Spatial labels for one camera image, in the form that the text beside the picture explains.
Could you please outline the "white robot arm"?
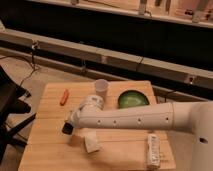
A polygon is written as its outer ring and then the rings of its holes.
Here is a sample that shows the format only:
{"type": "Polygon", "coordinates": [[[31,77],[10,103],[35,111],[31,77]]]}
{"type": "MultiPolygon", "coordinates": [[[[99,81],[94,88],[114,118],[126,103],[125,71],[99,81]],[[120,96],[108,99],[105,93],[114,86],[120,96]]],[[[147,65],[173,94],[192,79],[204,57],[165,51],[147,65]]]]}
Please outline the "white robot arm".
{"type": "Polygon", "coordinates": [[[74,128],[174,130],[195,136],[190,171],[213,171],[213,101],[167,102],[104,110],[98,95],[87,96],[65,120],[62,132],[74,128]]]}

